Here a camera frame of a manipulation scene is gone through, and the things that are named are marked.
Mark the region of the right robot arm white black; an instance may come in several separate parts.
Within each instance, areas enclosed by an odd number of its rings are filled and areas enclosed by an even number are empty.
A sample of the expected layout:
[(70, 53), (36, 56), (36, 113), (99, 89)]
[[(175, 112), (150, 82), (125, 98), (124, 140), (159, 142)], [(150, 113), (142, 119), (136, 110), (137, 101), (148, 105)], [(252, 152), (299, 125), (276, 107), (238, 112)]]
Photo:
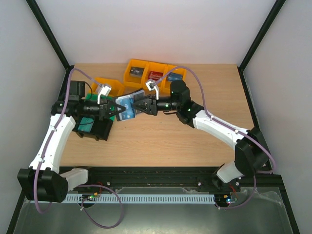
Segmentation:
[(231, 181), (261, 172), (269, 160), (269, 150), (261, 131), (247, 130), (209, 114), (204, 107), (191, 100), (190, 90), (184, 81), (173, 81), (170, 96), (147, 95), (137, 98), (132, 107), (148, 115), (159, 111), (175, 111), (180, 122), (207, 132), (225, 142), (234, 150), (234, 161), (221, 165), (212, 175), (213, 187), (225, 190)]

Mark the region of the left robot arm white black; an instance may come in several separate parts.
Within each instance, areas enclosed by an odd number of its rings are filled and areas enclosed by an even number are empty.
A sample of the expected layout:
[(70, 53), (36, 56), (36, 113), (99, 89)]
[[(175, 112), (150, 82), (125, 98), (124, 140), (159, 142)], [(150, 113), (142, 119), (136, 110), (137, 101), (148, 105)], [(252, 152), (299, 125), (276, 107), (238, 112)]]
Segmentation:
[(113, 121), (125, 107), (103, 99), (111, 91), (103, 86), (96, 100), (84, 99), (85, 82), (71, 81), (65, 97), (52, 106), (49, 128), (43, 143), (27, 169), (17, 175), (22, 191), (28, 200), (62, 202), (69, 191), (85, 184), (88, 170), (75, 168), (60, 174), (60, 161), (72, 131), (80, 137), (107, 140)]

